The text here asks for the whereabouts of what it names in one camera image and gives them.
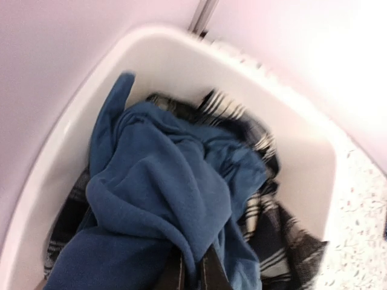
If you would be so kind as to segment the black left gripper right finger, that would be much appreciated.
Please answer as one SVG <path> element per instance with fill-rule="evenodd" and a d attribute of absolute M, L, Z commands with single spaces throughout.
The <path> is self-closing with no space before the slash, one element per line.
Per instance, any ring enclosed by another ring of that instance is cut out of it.
<path fill-rule="evenodd" d="M 221 262 L 211 245 L 200 261 L 200 286 L 203 290 L 231 290 Z"/>

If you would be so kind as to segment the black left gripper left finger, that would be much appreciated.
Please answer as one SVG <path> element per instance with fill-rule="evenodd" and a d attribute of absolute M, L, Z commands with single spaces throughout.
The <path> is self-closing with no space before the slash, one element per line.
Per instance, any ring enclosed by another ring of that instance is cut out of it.
<path fill-rule="evenodd" d="M 155 290 L 182 290 L 185 285 L 185 263 L 182 252 L 173 247 Z"/>

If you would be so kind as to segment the teal blue garment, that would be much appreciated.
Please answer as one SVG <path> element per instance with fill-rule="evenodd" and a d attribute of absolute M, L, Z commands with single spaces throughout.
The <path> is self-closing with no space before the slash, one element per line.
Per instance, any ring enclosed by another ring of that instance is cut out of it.
<path fill-rule="evenodd" d="M 238 220 L 267 178 L 257 153 L 224 129 L 191 124 L 143 101 L 126 107 L 121 74 L 97 117 L 89 150 L 90 215 L 59 254 L 47 289 L 155 289 L 170 251 L 184 289 L 201 289 L 211 245 L 232 289 L 261 289 L 259 260 Z"/>

